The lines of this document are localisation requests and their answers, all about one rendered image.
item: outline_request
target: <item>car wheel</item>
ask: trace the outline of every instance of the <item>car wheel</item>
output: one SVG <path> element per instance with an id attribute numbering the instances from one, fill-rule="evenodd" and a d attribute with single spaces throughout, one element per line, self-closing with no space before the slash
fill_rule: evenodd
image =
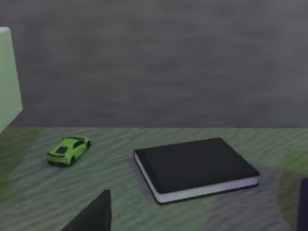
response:
<path id="1" fill-rule="evenodd" d="M 87 149 L 89 149 L 91 147 L 91 141 L 87 142 Z"/>
<path id="2" fill-rule="evenodd" d="M 72 159 L 71 159 L 70 166 L 74 165 L 75 162 L 76 162 L 76 158 L 73 156 Z"/>

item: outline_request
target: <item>wooden floor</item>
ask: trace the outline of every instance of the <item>wooden floor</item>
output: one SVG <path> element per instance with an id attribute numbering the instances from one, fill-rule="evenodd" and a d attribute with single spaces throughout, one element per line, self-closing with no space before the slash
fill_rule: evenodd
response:
<path id="1" fill-rule="evenodd" d="M 91 149 L 73 167 L 49 166 L 46 152 L 73 134 L 90 136 Z M 212 137 L 261 172 L 260 186 L 157 205 L 132 150 Z M 1 231 L 59 231 L 104 189 L 112 231 L 291 231 L 308 176 L 308 129 L 9 128 L 0 134 L 0 176 Z"/>

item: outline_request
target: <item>gray wall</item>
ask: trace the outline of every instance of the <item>gray wall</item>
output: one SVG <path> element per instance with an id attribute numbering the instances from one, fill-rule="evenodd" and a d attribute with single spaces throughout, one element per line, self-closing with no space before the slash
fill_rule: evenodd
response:
<path id="1" fill-rule="evenodd" d="M 306 126 L 307 3 L 1 0 L 25 107 L 13 125 Z"/>

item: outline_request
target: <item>toy car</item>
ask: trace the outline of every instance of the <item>toy car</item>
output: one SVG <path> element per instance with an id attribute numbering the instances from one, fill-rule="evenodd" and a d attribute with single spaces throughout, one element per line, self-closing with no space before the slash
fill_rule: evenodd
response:
<path id="1" fill-rule="evenodd" d="M 72 166 L 90 147 L 91 140 L 88 137 L 70 136 L 64 138 L 60 144 L 47 153 L 48 163 Z"/>

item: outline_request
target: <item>black rectangular object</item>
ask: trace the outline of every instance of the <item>black rectangular object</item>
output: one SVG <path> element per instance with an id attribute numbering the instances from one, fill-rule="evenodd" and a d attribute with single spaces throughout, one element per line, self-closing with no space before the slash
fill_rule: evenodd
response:
<path id="1" fill-rule="evenodd" d="M 62 231 L 110 231 L 112 221 L 110 190 L 103 191 Z"/>
<path id="2" fill-rule="evenodd" d="M 147 183 L 159 194 L 260 175 L 222 138 L 137 149 L 134 157 Z"/>
<path id="3" fill-rule="evenodd" d="M 308 231 L 308 178 L 304 178 L 300 183 L 297 231 Z"/>

